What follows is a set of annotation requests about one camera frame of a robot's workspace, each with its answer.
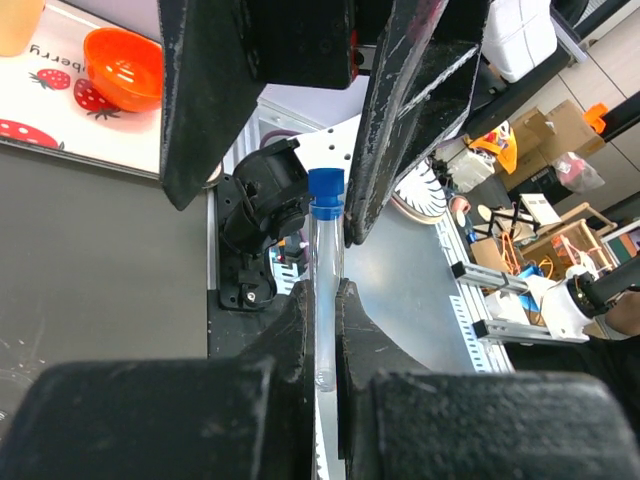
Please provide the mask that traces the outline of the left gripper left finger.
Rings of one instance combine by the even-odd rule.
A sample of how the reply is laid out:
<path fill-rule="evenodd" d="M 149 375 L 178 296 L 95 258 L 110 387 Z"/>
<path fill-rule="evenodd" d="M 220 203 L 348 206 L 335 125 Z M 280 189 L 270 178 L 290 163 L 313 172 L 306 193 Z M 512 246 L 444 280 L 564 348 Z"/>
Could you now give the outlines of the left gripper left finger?
<path fill-rule="evenodd" d="M 237 356 L 44 371 L 1 445 L 5 479 L 310 479 L 311 286 Z"/>

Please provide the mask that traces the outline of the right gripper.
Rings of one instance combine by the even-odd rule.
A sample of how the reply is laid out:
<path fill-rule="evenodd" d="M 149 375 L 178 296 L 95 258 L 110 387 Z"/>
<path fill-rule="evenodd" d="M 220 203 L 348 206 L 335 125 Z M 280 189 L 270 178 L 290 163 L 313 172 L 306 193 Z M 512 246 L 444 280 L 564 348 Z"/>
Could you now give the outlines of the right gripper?
<path fill-rule="evenodd" d="M 370 76 L 344 240 L 361 245 L 398 183 L 467 119 L 488 1 L 160 1 L 160 173 L 200 193 L 266 84 L 345 89 Z"/>

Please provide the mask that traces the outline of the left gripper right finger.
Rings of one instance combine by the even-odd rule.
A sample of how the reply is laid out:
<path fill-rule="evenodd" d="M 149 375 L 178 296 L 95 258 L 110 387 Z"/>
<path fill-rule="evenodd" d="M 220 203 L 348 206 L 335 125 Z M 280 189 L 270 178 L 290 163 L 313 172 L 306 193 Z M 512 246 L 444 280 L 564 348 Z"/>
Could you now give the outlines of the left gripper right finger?
<path fill-rule="evenodd" d="M 639 447 L 606 386 L 548 372 L 441 374 L 335 300 L 339 453 L 350 479 L 635 479 Z"/>

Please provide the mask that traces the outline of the blue capped test tube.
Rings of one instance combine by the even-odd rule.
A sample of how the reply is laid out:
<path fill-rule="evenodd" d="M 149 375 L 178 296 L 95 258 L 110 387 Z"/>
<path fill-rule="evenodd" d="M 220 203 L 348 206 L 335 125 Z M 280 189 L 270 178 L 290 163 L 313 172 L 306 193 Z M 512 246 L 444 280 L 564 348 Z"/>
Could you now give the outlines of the blue capped test tube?
<path fill-rule="evenodd" d="M 315 327 L 315 384 L 321 392 L 336 388 L 336 295 L 343 277 L 344 171 L 309 171 L 310 279 Z"/>

